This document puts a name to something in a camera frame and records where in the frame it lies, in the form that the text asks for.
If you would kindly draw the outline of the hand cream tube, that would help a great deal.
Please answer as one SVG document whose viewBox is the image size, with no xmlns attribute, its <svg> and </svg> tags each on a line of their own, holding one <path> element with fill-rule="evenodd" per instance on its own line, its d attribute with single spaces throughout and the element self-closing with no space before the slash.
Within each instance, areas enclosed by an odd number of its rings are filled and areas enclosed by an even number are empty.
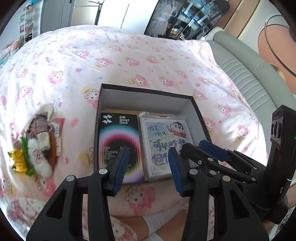
<svg viewBox="0 0 296 241">
<path fill-rule="evenodd" d="M 50 134 L 47 112 L 37 114 L 32 120 L 33 132 L 42 152 L 50 150 Z"/>
</svg>

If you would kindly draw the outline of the glass display cabinet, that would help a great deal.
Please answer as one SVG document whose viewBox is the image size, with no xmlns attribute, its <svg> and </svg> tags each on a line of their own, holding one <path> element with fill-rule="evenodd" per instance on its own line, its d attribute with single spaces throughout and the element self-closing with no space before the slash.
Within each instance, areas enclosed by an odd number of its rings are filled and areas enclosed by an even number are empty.
<svg viewBox="0 0 296 241">
<path fill-rule="evenodd" d="M 144 34 L 173 40 L 200 40 L 229 11 L 228 1 L 158 1 Z"/>
</svg>

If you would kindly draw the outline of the white fluffy plush toy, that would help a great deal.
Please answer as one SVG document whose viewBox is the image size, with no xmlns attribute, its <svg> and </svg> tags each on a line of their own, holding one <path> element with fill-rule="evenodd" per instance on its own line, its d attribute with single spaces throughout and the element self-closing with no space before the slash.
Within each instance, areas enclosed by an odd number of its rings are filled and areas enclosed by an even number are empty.
<svg viewBox="0 0 296 241">
<path fill-rule="evenodd" d="M 36 173 L 45 179 L 51 177 L 53 174 L 52 167 L 42 153 L 37 139 L 29 139 L 27 146 L 29 160 Z"/>
</svg>

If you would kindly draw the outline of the grey door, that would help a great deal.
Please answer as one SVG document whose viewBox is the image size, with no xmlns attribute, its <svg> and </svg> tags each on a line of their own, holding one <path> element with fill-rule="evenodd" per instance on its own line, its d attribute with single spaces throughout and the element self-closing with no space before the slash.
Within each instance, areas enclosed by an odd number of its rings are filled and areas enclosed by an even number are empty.
<svg viewBox="0 0 296 241">
<path fill-rule="evenodd" d="M 69 27 L 72 21 L 75 1 L 45 0 L 41 11 L 40 33 Z"/>
</svg>

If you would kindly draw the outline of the black Smart Devil box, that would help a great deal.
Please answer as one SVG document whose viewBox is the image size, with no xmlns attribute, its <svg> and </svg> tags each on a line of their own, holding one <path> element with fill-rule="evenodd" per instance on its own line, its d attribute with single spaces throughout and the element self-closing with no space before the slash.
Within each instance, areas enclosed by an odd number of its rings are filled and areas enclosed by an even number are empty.
<svg viewBox="0 0 296 241">
<path fill-rule="evenodd" d="M 121 147 L 129 148 L 124 184 L 142 183 L 144 169 L 142 149 L 135 114 L 101 113 L 98 132 L 98 167 L 104 168 L 117 158 Z"/>
</svg>

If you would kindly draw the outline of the yellow snack packet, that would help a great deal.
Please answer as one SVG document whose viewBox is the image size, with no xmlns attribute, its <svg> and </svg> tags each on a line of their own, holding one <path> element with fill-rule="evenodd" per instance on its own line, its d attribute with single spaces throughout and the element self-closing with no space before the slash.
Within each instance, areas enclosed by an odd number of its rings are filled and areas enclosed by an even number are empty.
<svg viewBox="0 0 296 241">
<path fill-rule="evenodd" d="M 23 150 L 12 150 L 8 152 L 9 157 L 14 161 L 12 165 L 12 170 L 16 173 L 26 173 L 28 170 L 28 166 L 25 162 L 25 157 L 23 154 Z"/>
</svg>

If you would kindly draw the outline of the brown wooden comb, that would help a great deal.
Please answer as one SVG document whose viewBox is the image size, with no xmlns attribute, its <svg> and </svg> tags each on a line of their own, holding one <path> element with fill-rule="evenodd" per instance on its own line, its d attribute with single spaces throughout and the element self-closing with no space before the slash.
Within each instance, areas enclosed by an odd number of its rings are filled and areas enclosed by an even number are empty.
<svg viewBox="0 0 296 241">
<path fill-rule="evenodd" d="M 51 165 L 52 170 L 54 170 L 55 164 L 56 164 L 56 139 L 52 131 L 49 132 L 49 137 L 50 137 L 50 150 L 49 150 L 49 155 L 47 160 Z"/>
</svg>

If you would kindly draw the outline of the green snack packet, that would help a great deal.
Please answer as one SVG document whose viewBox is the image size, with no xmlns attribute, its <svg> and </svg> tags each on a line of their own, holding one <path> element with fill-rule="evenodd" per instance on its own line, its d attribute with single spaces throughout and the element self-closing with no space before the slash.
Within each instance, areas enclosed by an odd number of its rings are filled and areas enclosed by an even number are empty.
<svg viewBox="0 0 296 241">
<path fill-rule="evenodd" d="M 25 139 L 25 137 L 21 137 L 21 144 L 22 144 L 24 160 L 28 168 L 28 170 L 26 171 L 26 175 L 32 177 L 35 173 L 35 170 L 33 165 L 30 162 L 29 153 L 28 153 L 28 142 Z"/>
</svg>

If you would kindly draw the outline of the yellow glass screen protector box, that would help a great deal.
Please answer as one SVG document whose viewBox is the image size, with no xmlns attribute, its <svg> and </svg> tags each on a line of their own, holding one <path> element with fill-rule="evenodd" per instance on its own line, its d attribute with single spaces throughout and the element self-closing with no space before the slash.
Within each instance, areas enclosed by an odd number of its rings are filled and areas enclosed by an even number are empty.
<svg viewBox="0 0 296 241">
<path fill-rule="evenodd" d="M 104 113 L 120 113 L 120 114 L 134 114 L 139 115 L 141 111 L 132 111 L 132 110 L 120 110 L 120 109 L 104 109 Z"/>
</svg>

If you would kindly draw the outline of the person's leg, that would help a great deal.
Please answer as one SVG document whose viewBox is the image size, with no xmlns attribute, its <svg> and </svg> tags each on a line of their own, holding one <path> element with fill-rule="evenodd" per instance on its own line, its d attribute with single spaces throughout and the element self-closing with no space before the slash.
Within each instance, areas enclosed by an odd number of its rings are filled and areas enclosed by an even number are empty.
<svg viewBox="0 0 296 241">
<path fill-rule="evenodd" d="M 181 240 L 187 212 L 174 207 L 152 215 L 112 217 L 115 240 Z"/>
</svg>

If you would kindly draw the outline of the cartoon diamond painting kit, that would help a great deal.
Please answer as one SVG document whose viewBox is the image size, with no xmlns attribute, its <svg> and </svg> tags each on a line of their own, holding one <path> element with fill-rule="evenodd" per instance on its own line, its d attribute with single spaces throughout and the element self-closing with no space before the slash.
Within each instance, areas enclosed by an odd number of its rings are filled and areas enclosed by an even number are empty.
<svg viewBox="0 0 296 241">
<path fill-rule="evenodd" d="M 177 152 L 192 137 L 184 115 L 139 114 L 142 147 L 144 149 L 145 181 L 171 178 L 169 149 Z"/>
</svg>

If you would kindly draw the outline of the white refrigerator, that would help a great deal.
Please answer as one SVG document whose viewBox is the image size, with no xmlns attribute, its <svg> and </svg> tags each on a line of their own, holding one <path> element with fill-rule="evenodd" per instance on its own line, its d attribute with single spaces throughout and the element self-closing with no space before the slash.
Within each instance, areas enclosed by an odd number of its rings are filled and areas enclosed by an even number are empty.
<svg viewBox="0 0 296 241">
<path fill-rule="evenodd" d="M 105 1 L 98 25 L 143 34 L 158 0 Z"/>
</svg>

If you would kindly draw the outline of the black cardboard storage box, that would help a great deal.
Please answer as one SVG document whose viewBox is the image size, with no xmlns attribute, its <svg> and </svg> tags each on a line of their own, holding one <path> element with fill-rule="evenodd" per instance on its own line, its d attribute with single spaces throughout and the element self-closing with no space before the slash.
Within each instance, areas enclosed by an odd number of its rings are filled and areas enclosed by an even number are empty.
<svg viewBox="0 0 296 241">
<path fill-rule="evenodd" d="M 124 183 L 171 178 L 168 152 L 210 135 L 193 97 L 103 84 L 95 124 L 94 169 L 106 167 L 121 147 L 129 148 Z"/>
</svg>

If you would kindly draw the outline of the grey padded headboard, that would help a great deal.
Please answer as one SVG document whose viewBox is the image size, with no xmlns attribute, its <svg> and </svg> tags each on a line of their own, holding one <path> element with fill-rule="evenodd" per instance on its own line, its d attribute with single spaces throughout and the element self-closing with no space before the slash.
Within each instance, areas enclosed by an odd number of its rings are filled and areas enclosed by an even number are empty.
<svg viewBox="0 0 296 241">
<path fill-rule="evenodd" d="M 280 75 L 247 44 L 214 28 L 206 36 L 217 64 L 234 82 L 261 123 L 281 105 L 295 109 L 295 97 Z"/>
</svg>

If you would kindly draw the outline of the pink cartoon blanket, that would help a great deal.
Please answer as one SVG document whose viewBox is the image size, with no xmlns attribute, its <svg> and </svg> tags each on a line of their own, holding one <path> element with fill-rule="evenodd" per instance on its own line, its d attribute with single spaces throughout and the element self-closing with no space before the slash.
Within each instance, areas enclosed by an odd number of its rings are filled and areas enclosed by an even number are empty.
<svg viewBox="0 0 296 241">
<path fill-rule="evenodd" d="M 261 124 L 203 41 L 174 41 L 93 25 L 44 33 L 1 68 L 1 209 L 25 238 L 63 179 L 93 172 L 94 129 L 103 83 L 193 97 L 212 141 L 267 164 Z M 16 173 L 12 142 L 33 116 L 57 104 L 62 156 L 50 178 Z"/>
</svg>

